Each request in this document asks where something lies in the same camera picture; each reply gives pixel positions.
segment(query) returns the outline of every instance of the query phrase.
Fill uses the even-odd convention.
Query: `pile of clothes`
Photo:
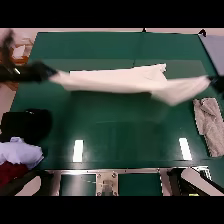
[[[23,177],[44,158],[36,146],[51,129],[47,110],[7,112],[2,117],[0,135],[0,187]]]

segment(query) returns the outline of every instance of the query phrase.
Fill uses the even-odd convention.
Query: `dark red clothing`
[[[8,161],[0,165],[0,187],[9,183],[11,180],[23,177],[28,172],[24,164],[12,164]]]

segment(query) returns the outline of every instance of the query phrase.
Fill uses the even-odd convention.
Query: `metal bracket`
[[[96,196],[118,196],[118,173],[96,174]]]

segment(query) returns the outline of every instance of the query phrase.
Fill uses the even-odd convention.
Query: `green table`
[[[131,68],[167,63],[168,78],[216,75],[197,35],[131,32],[38,33],[30,60],[60,70]],[[217,97],[208,88],[197,96]],[[45,108],[53,128],[41,142],[40,169],[113,169],[209,165],[224,186],[223,159],[211,159],[198,135],[192,101],[169,107],[150,94],[68,92],[63,87],[20,84],[11,111]],[[178,139],[188,140],[192,161],[183,161]],[[73,147],[84,140],[82,163],[73,163]]]

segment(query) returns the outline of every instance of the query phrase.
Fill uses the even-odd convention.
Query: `screw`
[[[116,173],[113,173],[113,174],[112,174],[112,177],[113,177],[113,178],[115,178],[116,176],[117,176],[117,174],[116,174]]]

